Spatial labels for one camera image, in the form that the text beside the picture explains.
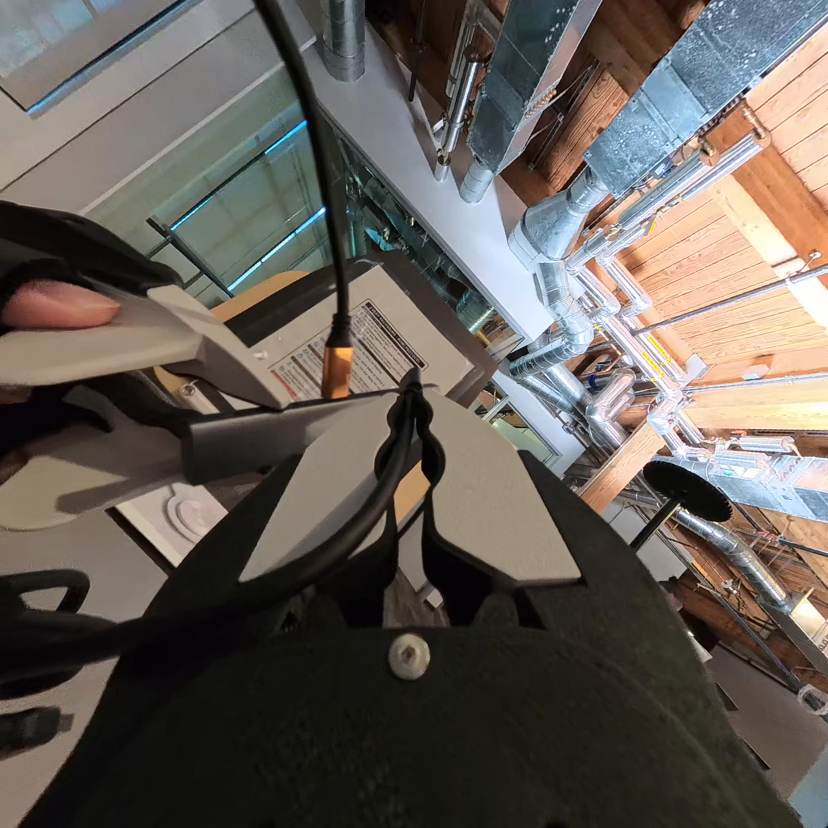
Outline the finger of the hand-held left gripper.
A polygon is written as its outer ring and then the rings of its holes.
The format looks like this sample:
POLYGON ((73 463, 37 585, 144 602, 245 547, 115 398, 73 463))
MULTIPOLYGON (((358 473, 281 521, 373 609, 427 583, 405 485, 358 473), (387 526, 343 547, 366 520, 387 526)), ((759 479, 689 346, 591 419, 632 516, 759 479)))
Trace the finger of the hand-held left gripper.
POLYGON ((141 295, 105 286, 103 294, 120 304, 106 326, 3 335, 2 385, 36 388, 164 367, 260 407, 286 407, 286 390, 263 361, 182 288, 141 295))
POLYGON ((181 480, 193 420, 151 380, 2 383, 2 529, 57 527, 181 480))

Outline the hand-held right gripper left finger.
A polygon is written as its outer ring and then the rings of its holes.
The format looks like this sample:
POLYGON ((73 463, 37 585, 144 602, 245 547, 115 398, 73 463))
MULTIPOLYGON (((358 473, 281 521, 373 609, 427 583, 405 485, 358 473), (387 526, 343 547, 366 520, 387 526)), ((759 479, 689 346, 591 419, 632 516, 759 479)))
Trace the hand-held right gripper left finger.
POLYGON ((337 415, 305 450, 242 574, 251 581, 303 557, 337 533, 377 484, 375 462, 391 435, 386 392, 337 415))

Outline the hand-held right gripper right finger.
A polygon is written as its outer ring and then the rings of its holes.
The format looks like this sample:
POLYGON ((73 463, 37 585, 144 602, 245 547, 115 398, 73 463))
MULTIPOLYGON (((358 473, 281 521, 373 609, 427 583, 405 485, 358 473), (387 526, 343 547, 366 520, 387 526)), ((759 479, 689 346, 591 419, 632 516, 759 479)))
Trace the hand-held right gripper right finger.
POLYGON ((463 564, 502 587, 570 585, 581 572, 518 450, 488 423, 432 389, 417 416, 425 573, 449 590, 463 564))

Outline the person's left hand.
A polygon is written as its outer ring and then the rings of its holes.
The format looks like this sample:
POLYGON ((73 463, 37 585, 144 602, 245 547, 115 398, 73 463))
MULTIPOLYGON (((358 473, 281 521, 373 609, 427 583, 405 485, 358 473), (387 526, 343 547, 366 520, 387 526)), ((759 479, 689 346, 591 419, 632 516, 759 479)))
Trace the person's left hand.
POLYGON ((106 295, 44 279, 19 287, 3 307, 1 322, 10 329, 91 329, 111 323, 120 309, 106 295))

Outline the black round disc on pole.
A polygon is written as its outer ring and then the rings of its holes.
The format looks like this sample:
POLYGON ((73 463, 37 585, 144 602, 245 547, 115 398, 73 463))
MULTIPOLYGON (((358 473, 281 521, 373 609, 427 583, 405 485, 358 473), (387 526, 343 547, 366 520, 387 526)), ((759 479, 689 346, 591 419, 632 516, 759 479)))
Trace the black round disc on pole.
POLYGON ((629 543, 634 552, 681 509, 694 517, 714 523, 726 522, 733 515, 730 500, 723 492, 704 478, 676 464, 650 461, 643 467, 643 478, 667 501, 629 543))

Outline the glass partition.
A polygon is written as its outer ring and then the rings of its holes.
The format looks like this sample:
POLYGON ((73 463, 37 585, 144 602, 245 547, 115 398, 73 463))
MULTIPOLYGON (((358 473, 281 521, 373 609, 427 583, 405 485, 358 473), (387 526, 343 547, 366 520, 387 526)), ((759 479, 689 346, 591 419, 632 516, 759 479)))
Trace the glass partition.
POLYGON ((274 70, 88 211, 209 309, 331 264, 305 114, 274 70))

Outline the large window with shade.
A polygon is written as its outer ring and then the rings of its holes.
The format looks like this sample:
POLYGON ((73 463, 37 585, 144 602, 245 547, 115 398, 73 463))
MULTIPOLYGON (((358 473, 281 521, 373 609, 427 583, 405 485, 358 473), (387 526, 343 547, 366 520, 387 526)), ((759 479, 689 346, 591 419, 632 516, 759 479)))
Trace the large window with shade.
POLYGON ((183 6, 172 1, 2 1, 2 93, 22 109, 36 107, 183 6))

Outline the cluster of silver insulated pipes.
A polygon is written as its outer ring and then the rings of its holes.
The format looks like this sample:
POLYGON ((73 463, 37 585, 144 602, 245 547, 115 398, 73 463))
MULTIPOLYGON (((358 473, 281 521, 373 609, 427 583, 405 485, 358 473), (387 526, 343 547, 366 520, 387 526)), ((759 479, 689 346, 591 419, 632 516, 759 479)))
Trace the cluster of silver insulated pipes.
POLYGON ((531 354, 513 361, 510 376, 537 396, 577 402, 585 389, 574 378, 552 385, 551 372, 583 355, 595 330, 602 329, 653 382, 664 399, 657 432, 676 439, 675 418, 686 403, 689 374, 671 361, 650 333, 657 326, 634 326, 637 316, 652 308, 649 295, 618 260, 618 253, 651 230, 653 221, 674 203, 690 201, 738 171, 772 146, 772 133, 761 122, 733 146, 714 156, 702 147, 663 177, 623 212, 616 224, 574 246, 588 213, 608 195, 608 187, 589 167, 556 195, 528 208, 509 238, 512 252, 533 269, 539 298, 558 325, 552 339, 531 354))

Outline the white device with warning label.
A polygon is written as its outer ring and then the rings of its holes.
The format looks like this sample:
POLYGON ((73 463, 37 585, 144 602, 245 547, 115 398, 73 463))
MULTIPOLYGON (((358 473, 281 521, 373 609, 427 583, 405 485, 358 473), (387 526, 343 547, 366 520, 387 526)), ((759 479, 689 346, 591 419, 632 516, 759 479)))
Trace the white device with warning label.
MULTIPOLYGON (((492 377, 495 364, 480 342, 405 257, 388 254, 383 263, 353 263, 350 283, 354 326, 351 392, 397 389, 417 367, 424 384, 469 407, 492 377)), ((292 288, 305 288, 288 302, 292 319, 268 338, 274 346, 267 366, 293 402, 320 396, 323 346, 335 298, 327 296, 329 278, 308 274, 292 288)), ((227 514, 211 490, 169 483, 109 511, 160 567, 176 568, 196 543, 227 514)))

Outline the shiny chrome pipe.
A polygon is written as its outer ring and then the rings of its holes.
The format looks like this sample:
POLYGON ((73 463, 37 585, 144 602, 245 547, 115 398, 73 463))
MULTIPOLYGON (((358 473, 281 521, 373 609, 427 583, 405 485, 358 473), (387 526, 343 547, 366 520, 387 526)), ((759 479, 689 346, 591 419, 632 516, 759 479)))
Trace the shiny chrome pipe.
POLYGON ((466 47, 461 59, 460 77, 455 84, 443 119, 440 144, 433 168, 434 177, 439 183, 446 181, 449 176, 452 155, 458 145, 467 113, 473 105, 474 95, 480 86, 483 67, 483 57, 477 47, 466 47))

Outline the thin black ceiling pipe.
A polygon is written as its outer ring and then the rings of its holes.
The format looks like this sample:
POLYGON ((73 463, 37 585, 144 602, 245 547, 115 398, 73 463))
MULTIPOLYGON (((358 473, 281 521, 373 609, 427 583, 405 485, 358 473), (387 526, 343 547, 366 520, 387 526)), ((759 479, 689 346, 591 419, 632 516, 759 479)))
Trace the thin black ceiling pipe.
POLYGON ((420 1, 415 16, 415 25, 411 37, 411 69, 408 86, 408 102, 414 103, 417 91, 423 80, 424 55, 427 47, 429 1, 420 1))

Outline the round spiral metal duct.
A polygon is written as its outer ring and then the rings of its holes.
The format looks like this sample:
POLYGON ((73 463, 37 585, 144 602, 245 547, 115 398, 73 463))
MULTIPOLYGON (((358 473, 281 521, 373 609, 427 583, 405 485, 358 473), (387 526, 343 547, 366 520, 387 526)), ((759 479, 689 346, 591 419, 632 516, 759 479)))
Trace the round spiral metal duct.
POLYGON ((329 74, 352 83, 365 71, 365 1, 321 1, 322 58, 329 74))

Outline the narrow rectangular metal duct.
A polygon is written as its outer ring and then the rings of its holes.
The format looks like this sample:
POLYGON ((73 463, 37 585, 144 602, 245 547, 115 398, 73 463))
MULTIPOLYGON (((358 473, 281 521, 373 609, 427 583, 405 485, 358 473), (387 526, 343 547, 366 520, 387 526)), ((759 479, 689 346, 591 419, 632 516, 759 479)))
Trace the narrow rectangular metal duct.
POLYGON ((526 148, 600 1, 511 1, 473 109, 461 199, 482 201, 526 148))

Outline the wide rectangular metal duct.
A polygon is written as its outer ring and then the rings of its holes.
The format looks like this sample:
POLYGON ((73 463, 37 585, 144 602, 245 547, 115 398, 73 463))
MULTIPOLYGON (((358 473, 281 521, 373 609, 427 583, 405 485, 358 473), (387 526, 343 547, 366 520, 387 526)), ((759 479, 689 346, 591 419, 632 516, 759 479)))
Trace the wide rectangular metal duct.
POLYGON ((583 155, 565 191, 527 208, 508 245, 527 270, 563 259, 585 218, 621 197, 826 23, 826 1, 709 2, 583 155))

